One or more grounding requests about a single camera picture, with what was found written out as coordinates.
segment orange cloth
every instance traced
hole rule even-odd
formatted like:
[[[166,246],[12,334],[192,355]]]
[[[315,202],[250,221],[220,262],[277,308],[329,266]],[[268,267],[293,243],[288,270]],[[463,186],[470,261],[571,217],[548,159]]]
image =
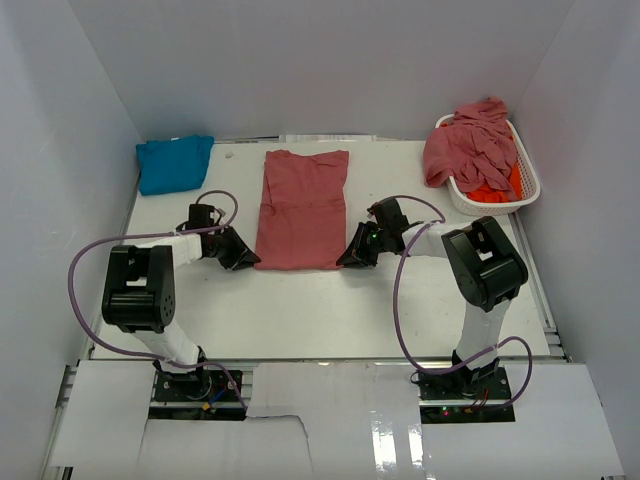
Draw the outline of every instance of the orange cloth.
[[[516,192],[518,200],[522,200],[522,179],[520,177],[520,166],[516,163],[511,170],[509,183]],[[467,197],[474,202],[480,203],[508,203],[507,195],[500,190],[494,190],[486,183],[479,189],[467,193]]]

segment blue cloth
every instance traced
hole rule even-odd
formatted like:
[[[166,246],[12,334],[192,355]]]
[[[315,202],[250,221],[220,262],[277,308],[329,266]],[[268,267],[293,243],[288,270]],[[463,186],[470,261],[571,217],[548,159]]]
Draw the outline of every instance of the blue cloth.
[[[207,176],[212,146],[213,137],[200,135],[136,145],[140,193],[161,195],[200,188]]]

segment purple cable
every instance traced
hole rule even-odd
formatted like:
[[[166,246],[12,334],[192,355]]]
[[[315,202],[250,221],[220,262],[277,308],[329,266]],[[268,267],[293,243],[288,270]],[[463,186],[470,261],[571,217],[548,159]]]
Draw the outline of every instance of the purple cable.
[[[531,347],[529,347],[529,344],[523,338],[518,336],[507,337],[504,340],[502,340],[500,343],[498,343],[498,345],[496,345],[495,347],[492,346],[492,347],[487,347],[484,350],[480,350],[475,355],[472,355],[466,360],[449,368],[424,368],[411,356],[411,353],[409,353],[409,349],[407,348],[407,345],[404,342],[404,338],[402,337],[402,330],[400,328],[400,313],[398,308],[398,296],[400,293],[400,279],[402,278],[402,269],[404,268],[404,263],[407,260],[407,257],[409,256],[409,251],[411,250],[411,247],[413,247],[413,245],[416,243],[418,238],[420,238],[420,235],[422,235],[424,232],[429,230],[436,223],[444,223],[445,218],[442,212],[440,212],[440,210],[438,210],[436,207],[431,205],[429,202],[422,200],[420,198],[411,197],[409,195],[394,195],[393,197],[388,197],[388,198],[407,198],[409,200],[418,201],[420,203],[423,203],[431,207],[438,215],[440,215],[440,218],[441,218],[441,221],[439,220],[432,221],[430,223],[425,224],[420,230],[418,230],[418,232],[409,241],[406,248],[402,252],[402,256],[400,257],[400,263],[398,264],[398,270],[396,271],[396,278],[393,283],[393,322],[396,329],[396,335],[398,337],[398,343],[400,343],[400,348],[402,349],[402,353],[404,353],[404,356],[407,358],[409,363],[413,365],[419,372],[426,373],[428,375],[446,375],[447,373],[452,373],[457,370],[460,370],[462,367],[466,366],[467,364],[493,351],[494,349],[501,348],[502,346],[506,345],[509,342],[514,342],[514,341],[520,342],[522,343],[522,345],[524,345],[524,348],[527,350],[527,358],[529,361],[528,368],[527,368],[527,375],[525,377],[524,383],[522,384],[522,387],[520,388],[518,393],[516,393],[510,400],[500,405],[497,405],[495,408],[504,408],[504,407],[513,405],[515,401],[518,400],[526,390],[527,386],[529,385],[529,381],[531,380],[531,374],[533,372],[533,352],[531,351]]]
[[[75,293],[74,276],[75,276],[76,266],[78,265],[78,262],[84,256],[85,253],[87,253],[89,250],[97,246],[103,245],[105,243],[119,242],[123,240],[140,240],[143,238],[165,238],[165,237],[174,237],[179,235],[188,235],[190,233],[208,233],[208,232],[214,232],[216,230],[222,230],[223,228],[228,226],[233,221],[233,219],[236,218],[236,215],[238,214],[238,200],[236,200],[236,197],[234,197],[231,193],[226,192],[224,190],[211,190],[209,192],[205,192],[202,195],[200,195],[200,197],[198,197],[198,201],[202,199],[204,196],[214,194],[214,193],[220,193],[220,194],[226,195],[233,201],[233,213],[231,214],[231,218],[229,218],[229,220],[226,223],[223,223],[222,225],[218,225],[217,227],[197,228],[193,230],[183,230],[182,232],[172,231],[172,232],[166,232],[166,233],[140,233],[136,235],[116,235],[113,237],[107,237],[107,238],[102,238],[100,240],[96,240],[95,242],[90,243],[89,245],[84,247],[82,250],[80,250],[76,254],[76,256],[73,257],[73,260],[71,260],[71,265],[69,265],[69,272],[67,274],[67,289],[69,291],[69,300],[71,301],[71,308],[73,310],[73,313],[76,316],[76,319],[78,320],[78,323],[80,323],[80,326],[82,327],[84,332],[96,344],[100,345],[103,348],[106,348],[107,350],[111,350],[112,352],[119,353],[120,355],[128,355],[130,357],[151,358],[153,360],[160,360],[160,361],[166,362],[169,365],[173,365],[174,367],[184,368],[188,370],[192,370],[194,368],[200,368],[200,367],[209,367],[209,366],[216,367],[220,369],[225,374],[225,376],[229,379],[229,381],[231,382],[231,385],[233,385],[233,390],[236,393],[236,396],[238,397],[240,404],[242,405],[242,408],[244,408],[244,410],[246,411],[247,404],[242,399],[242,396],[240,395],[240,390],[238,390],[238,386],[236,385],[235,380],[231,376],[231,373],[229,373],[229,370],[227,370],[223,365],[221,365],[218,362],[213,362],[210,360],[206,360],[200,363],[194,363],[193,365],[185,365],[183,363],[178,363],[173,360],[167,360],[162,355],[156,355],[155,353],[134,352],[132,350],[125,350],[122,348],[115,347],[105,342],[104,340],[102,340],[93,332],[93,330],[91,330],[91,327],[89,326],[87,321],[84,319],[84,316],[80,311],[80,306],[78,305],[78,299],[76,298],[76,293]]]

